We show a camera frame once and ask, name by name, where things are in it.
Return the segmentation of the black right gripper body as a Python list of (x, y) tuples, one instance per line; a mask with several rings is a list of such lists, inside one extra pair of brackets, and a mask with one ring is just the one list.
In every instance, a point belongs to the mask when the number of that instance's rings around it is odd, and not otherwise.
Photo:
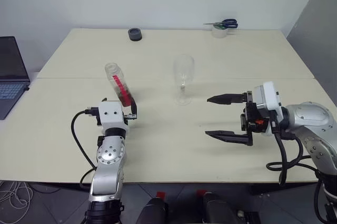
[(253, 101), (253, 96), (251, 91), (243, 93), (245, 98), (245, 108), (241, 114), (241, 129), (246, 131), (245, 137), (246, 145), (253, 145), (253, 136), (252, 133), (265, 133), (269, 125), (269, 118), (267, 115), (263, 114), (262, 110), (257, 108), (257, 104)]

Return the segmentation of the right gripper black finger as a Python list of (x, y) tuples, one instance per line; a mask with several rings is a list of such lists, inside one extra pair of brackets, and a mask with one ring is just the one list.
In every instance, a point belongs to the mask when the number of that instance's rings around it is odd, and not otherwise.
[(235, 134), (233, 131), (223, 131), (223, 130), (205, 131), (205, 133), (208, 136), (223, 142), (244, 144), (247, 146), (249, 145), (249, 136), (247, 134), (238, 135)]
[(230, 105), (232, 103), (244, 103), (247, 102), (247, 94), (222, 94), (213, 96), (207, 99), (207, 102), (220, 104), (220, 105)]

